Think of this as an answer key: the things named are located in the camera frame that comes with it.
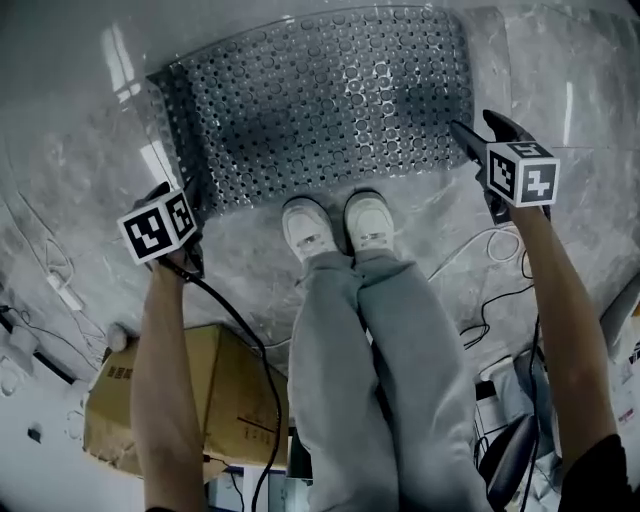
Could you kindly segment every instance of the black sleeve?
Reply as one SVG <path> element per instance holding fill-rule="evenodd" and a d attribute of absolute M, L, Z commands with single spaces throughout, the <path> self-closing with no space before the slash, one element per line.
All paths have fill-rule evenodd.
<path fill-rule="evenodd" d="M 616 434 L 596 444 L 569 470 L 558 510 L 632 510 L 632 500 L 627 458 Z"/>

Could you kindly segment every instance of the tiled floor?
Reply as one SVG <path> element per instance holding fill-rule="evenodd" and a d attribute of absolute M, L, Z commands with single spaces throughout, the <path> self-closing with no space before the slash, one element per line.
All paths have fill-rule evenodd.
<path fill-rule="evenodd" d="M 364 1 L 9 2 L 0 16 L 0 283 L 2 301 L 28 308 L 34 325 L 66 337 L 87 357 L 94 323 L 139 327 L 148 271 L 135 267 L 116 219 L 167 171 L 144 108 L 143 77 L 177 56 L 285 16 Z M 476 109 L 512 116 L 562 159 L 554 224 L 602 310 L 640 270 L 640 22 L 626 2 L 574 1 L 529 7 L 450 1 L 468 32 Z M 489 136 L 481 116 L 476 129 Z M 376 183 L 397 223 L 398 253 L 429 275 L 463 242 L 491 227 L 474 166 Z M 338 220 L 352 189 L 319 200 Z M 36 261 L 29 245 L 33 246 Z M 69 312 L 42 266 L 71 258 L 71 287 L 86 317 Z M 509 250 L 510 239 L 496 244 Z M 278 207 L 210 220 L 207 280 L 269 340 L 291 332 L 300 266 L 280 235 Z M 486 239 L 461 255 L 434 286 L 456 324 L 478 320 L 480 304 L 523 287 L 517 262 L 495 264 Z M 186 319 L 226 318 L 196 289 Z M 469 354 L 482 367 L 531 339 L 532 292 L 490 306 L 492 330 Z M 94 370 L 60 340 L 44 350 L 79 377 Z M 272 351 L 286 367 L 286 348 Z"/>

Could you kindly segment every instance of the forearm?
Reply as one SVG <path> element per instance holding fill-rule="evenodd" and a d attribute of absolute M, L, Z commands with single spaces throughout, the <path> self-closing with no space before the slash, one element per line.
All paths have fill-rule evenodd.
<path fill-rule="evenodd" d="M 144 306 L 131 396 L 147 506 L 176 511 L 193 510 L 202 500 L 202 434 L 184 340 L 182 296 L 182 280 L 156 267 Z"/>
<path fill-rule="evenodd" d="M 607 352 L 598 317 L 551 224 L 537 208 L 512 209 L 535 284 L 549 381 L 566 469 L 615 433 Z"/>

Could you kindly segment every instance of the perforated metal plate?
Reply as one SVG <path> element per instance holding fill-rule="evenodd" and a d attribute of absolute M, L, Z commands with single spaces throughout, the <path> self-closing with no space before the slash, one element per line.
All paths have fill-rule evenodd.
<path fill-rule="evenodd" d="M 288 19 L 150 78 L 174 164 L 183 177 L 207 174 L 209 215 L 342 183 L 446 171 L 465 158 L 449 121 L 473 121 L 464 30 L 440 9 Z"/>

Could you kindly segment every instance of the cardboard box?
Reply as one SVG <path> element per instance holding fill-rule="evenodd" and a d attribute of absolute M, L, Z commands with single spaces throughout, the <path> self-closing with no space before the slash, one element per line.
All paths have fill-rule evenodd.
<path fill-rule="evenodd" d="M 266 464 L 275 441 L 276 407 L 260 357 L 229 329 L 211 325 L 185 331 L 196 412 L 204 433 L 204 465 L 213 478 L 224 464 Z M 140 475 L 131 432 L 132 343 L 106 360 L 85 410 L 84 450 L 112 467 Z M 274 467 L 287 464 L 289 407 L 286 379 L 271 375 L 282 404 L 280 446 Z"/>

